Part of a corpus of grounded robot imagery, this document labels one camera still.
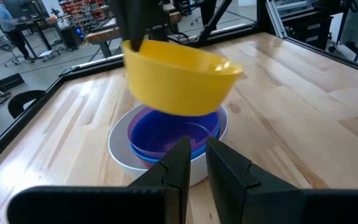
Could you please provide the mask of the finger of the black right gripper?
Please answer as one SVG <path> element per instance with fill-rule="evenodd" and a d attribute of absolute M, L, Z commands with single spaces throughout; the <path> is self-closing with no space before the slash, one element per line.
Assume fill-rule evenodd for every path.
<path fill-rule="evenodd" d="M 151 25 L 149 16 L 156 9 L 153 0 L 110 0 L 110 10 L 116 18 L 123 40 L 129 40 L 133 51 L 138 52 L 146 30 Z"/>

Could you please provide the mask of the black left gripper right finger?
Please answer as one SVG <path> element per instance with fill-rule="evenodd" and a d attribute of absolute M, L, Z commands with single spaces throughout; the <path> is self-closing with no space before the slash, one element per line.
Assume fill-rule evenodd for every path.
<path fill-rule="evenodd" d="M 358 223 L 358 190 L 299 189 L 215 138 L 206 160 L 221 223 Z"/>

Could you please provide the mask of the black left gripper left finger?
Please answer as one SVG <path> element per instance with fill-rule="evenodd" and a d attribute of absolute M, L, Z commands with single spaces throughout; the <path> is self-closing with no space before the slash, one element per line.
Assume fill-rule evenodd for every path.
<path fill-rule="evenodd" d="M 15 195 L 9 223 L 185 223 L 191 144 L 180 138 L 126 187 L 37 186 Z"/>

